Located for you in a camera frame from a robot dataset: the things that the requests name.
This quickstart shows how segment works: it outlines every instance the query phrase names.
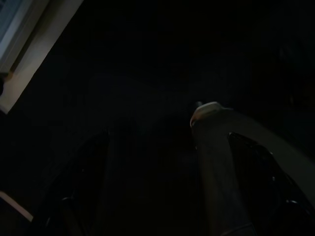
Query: dark floor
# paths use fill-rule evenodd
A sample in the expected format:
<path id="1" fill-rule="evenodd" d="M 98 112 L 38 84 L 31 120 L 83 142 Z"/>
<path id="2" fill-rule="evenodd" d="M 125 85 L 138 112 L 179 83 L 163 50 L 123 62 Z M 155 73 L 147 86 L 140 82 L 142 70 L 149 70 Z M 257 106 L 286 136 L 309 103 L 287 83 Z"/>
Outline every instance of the dark floor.
<path id="1" fill-rule="evenodd" d="M 202 234 L 188 107 L 218 101 L 253 116 L 287 107 L 277 53 L 291 5 L 106 4 L 83 3 L 2 122 L 0 189 L 36 214 L 84 141 L 123 129 L 119 158 L 128 161 L 109 193 L 118 200 L 108 232 L 147 234 L 142 222 L 159 234 Z"/>

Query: floor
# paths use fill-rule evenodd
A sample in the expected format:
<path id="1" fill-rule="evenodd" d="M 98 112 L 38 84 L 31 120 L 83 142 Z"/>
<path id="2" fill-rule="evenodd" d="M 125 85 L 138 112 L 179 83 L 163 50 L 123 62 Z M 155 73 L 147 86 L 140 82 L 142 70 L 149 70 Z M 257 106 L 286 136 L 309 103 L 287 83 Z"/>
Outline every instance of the floor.
<path id="1" fill-rule="evenodd" d="M 190 105 L 218 101 L 253 116 L 286 106 L 275 37 L 260 31 L 278 2 L 165 4 L 84 1 L 4 118 L 0 189 L 32 214 L 82 143 L 118 129 L 128 161 L 108 232 L 139 233 L 143 221 L 159 234 L 203 234 Z"/>

